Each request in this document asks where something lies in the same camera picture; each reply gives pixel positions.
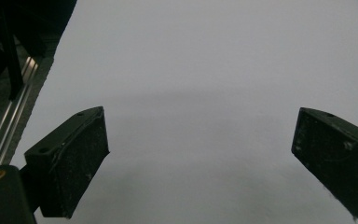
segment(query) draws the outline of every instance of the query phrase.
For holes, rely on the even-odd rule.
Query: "gray background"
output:
[[[358,125],[358,1],[78,0],[12,164],[97,105],[112,153],[39,223],[353,223],[290,148],[301,106]]]

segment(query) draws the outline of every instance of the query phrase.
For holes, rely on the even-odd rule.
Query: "white tabletop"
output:
[[[290,149],[301,106],[358,125],[356,0],[78,0],[12,164],[97,105],[112,153],[38,223],[353,223]]]

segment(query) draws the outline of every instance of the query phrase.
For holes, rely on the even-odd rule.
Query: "white surface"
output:
[[[358,1],[79,0],[12,164],[96,105],[112,153],[39,223],[353,223],[290,148],[301,106],[358,125]]]

